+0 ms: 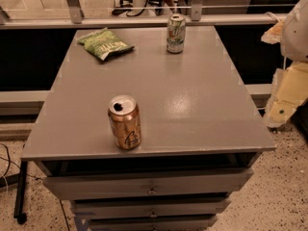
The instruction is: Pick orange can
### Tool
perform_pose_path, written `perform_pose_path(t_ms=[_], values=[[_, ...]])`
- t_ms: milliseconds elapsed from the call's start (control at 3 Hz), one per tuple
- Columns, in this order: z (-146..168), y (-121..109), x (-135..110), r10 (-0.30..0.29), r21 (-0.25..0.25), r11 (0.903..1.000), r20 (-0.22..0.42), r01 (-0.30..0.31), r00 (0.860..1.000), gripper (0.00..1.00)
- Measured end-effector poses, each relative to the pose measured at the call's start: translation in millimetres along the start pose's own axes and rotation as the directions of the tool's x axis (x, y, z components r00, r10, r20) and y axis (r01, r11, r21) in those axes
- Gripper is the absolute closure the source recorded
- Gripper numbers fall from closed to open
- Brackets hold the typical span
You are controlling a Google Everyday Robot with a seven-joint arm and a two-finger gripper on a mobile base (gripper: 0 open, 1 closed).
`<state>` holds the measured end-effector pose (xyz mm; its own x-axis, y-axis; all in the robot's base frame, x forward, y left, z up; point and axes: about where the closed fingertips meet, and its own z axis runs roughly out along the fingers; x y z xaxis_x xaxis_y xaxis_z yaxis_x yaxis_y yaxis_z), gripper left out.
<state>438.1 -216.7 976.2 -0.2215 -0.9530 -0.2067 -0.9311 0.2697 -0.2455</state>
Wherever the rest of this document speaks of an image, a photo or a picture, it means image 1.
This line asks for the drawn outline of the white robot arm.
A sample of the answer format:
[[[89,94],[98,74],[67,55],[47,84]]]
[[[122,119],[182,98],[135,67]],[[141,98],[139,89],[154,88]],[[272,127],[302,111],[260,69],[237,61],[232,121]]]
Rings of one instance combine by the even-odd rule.
[[[283,20],[264,32],[261,41],[280,43],[284,61],[272,77],[263,121],[269,128],[284,125],[308,99],[308,0],[299,0]]]

